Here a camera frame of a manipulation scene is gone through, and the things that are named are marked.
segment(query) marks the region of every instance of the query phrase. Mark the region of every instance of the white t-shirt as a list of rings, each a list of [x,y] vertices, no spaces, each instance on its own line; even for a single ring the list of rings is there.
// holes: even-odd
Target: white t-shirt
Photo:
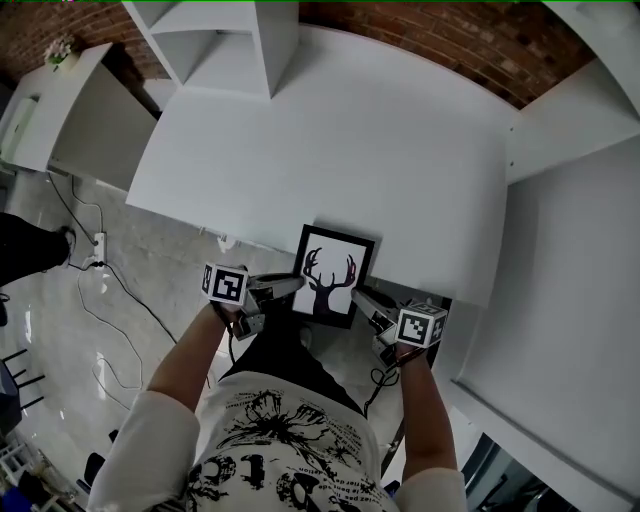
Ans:
[[[450,469],[414,475],[392,500],[380,488],[378,447],[364,417],[282,379],[231,375],[201,416],[198,441],[189,409],[140,393],[93,484],[89,510],[171,502],[192,511],[466,511],[464,479]]]

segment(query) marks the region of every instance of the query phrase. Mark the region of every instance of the black picture frame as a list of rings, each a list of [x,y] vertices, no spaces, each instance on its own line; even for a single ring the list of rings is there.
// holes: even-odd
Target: black picture frame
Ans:
[[[354,235],[348,235],[346,233],[341,233],[340,231],[333,231],[331,229],[320,228],[318,226],[311,226],[309,224],[305,224],[302,227],[302,234],[300,235],[300,243],[298,244],[298,252],[296,253],[296,261],[293,266],[293,275],[300,276],[302,275],[302,265],[307,253],[307,244],[309,242],[310,235],[322,236],[325,238],[331,238],[333,240],[339,240],[342,242],[347,242],[353,245],[359,245],[365,248],[364,257],[361,263],[360,273],[358,274],[358,279],[355,282],[354,288],[361,287],[364,284],[364,280],[367,277],[367,273],[369,271],[369,264],[371,263],[371,258],[373,256],[373,249],[375,247],[374,240],[368,240],[366,238],[361,238]],[[293,308],[295,294],[292,295],[290,300],[290,306]],[[313,315],[308,313],[302,313],[300,311],[293,311],[292,313],[299,319],[319,323],[324,325],[330,325],[333,327],[338,327],[340,329],[349,329],[351,328],[351,324],[353,323],[353,318],[356,315],[357,306],[351,302],[351,306],[349,307],[349,312],[347,314],[343,313],[332,313],[330,315]]]

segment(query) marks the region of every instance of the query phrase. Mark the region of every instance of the picture frame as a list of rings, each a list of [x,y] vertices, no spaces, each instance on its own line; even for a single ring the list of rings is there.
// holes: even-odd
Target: picture frame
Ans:
[[[374,247],[373,240],[305,224],[293,267],[305,285],[291,299],[294,314],[349,329],[357,309],[351,290],[364,284]]]

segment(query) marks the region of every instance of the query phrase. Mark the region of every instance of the black pants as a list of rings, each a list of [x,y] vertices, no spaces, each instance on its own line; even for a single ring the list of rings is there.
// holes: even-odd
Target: black pants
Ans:
[[[236,364],[221,379],[240,372],[273,375],[315,391],[362,414],[358,404],[345,389],[302,346],[298,327],[296,321],[287,316],[269,318],[265,330],[256,336]]]
[[[0,213],[0,286],[61,265],[68,255],[64,234]]]

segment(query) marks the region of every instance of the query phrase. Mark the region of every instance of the potted plant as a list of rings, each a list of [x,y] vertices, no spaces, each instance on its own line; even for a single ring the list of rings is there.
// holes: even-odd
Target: potted plant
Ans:
[[[53,66],[53,71],[69,71],[80,58],[76,51],[76,40],[73,36],[65,34],[51,41],[44,52],[44,61]]]

